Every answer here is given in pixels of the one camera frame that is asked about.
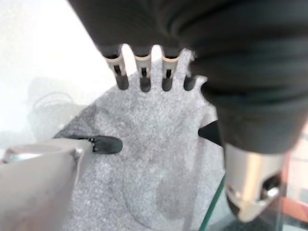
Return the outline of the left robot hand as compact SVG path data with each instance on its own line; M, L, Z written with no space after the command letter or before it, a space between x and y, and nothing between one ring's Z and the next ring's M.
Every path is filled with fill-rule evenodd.
M226 196L242 222L282 190L282 168L308 118L308 3L305 0L72 0L69 2L121 90L121 52L131 47L141 90L151 87L151 48L163 53L170 90L178 57L192 52L184 88L196 76L213 104L224 148Z

